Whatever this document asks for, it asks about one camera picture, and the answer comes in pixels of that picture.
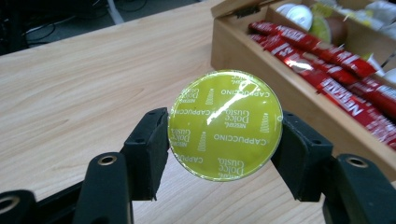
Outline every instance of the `wooden crate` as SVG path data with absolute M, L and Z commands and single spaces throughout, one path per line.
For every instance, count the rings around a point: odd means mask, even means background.
M 352 8 L 364 7 L 363 1 Z M 334 155 L 352 153 L 375 162 L 389 180 L 396 180 L 396 152 L 377 141 L 357 121 L 331 103 L 277 58 L 250 40 L 248 24 L 267 20 L 300 29 L 276 12 L 285 3 L 310 4 L 309 1 L 230 0 L 212 8 L 214 16 L 211 63 L 215 69 L 238 69 L 265 81 L 276 93 L 284 110 L 294 113 L 323 134 L 334 144 Z M 260 12 L 237 18 L 241 8 L 256 6 Z M 346 20 L 348 38 L 346 49 L 362 54 L 373 52 L 381 63 L 396 49 L 396 42 L 387 36 L 355 21 Z M 396 67 L 393 60 L 385 69 Z

